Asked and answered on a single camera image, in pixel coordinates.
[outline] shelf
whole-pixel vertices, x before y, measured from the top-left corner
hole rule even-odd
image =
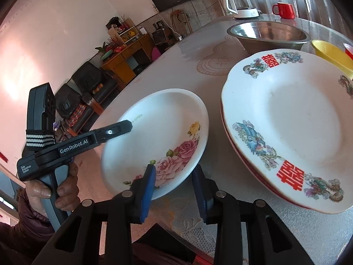
[[[130,39],[128,39],[126,42],[124,42],[125,44],[128,42],[128,41],[130,41],[130,40],[132,40],[133,38],[136,38],[136,36],[138,36],[139,34],[136,34],[135,36],[133,36],[132,38],[130,38]]]
[[[121,35],[125,34],[127,31],[131,30],[132,28],[135,28],[135,26],[132,26],[130,29],[123,31],[121,34],[119,34],[119,33],[118,34],[121,36]]]

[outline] maroon jacket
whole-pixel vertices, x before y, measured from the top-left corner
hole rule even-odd
[[[48,218],[32,209],[26,190],[18,200],[18,213],[17,225],[0,223],[0,246],[14,265],[27,265],[52,237],[54,229]]]

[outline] yellow flower pattern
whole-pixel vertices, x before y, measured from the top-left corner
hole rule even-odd
[[[198,133],[198,131],[200,130],[200,128],[201,128],[200,123],[198,121],[196,121],[190,126],[188,134],[190,136],[196,135]]]

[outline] stacked plates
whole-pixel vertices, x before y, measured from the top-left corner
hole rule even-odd
[[[228,138],[250,172],[298,206],[353,205],[353,84],[322,58],[289,49],[237,63],[221,97]]]

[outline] wooden cabinet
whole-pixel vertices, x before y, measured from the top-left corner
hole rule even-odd
[[[136,77],[135,73],[126,62],[120,63],[113,69],[113,72],[116,73],[125,84],[128,84]]]
[[[122,52],[120,52],[119,54],[115,54],[113,57],[111,57],[107,62],[102,65],[102,68],[105,70],[112,70],[116,75],[118,75],[118,77],[123,81],[126,86],[129,82],[134,79],[134,77],[136,77],[136,75],[125,60],[130,58],[138,50],[143,49],[148,59],[152,61],[152,49],[154,46],[154,42],[152,41],[150,35],[143,35],[137,41],[128,45]],[[148,62],[148,59],[145,57],[143,59],[143,63],[146,63],[146,61]]]
[[[130,58],[134,53],[136,53],[140,48],[142,48],[140,42],[136,42],[130,47],[128,47],[125,51],[121,53],[121,55],[124,57],[124,59]]]

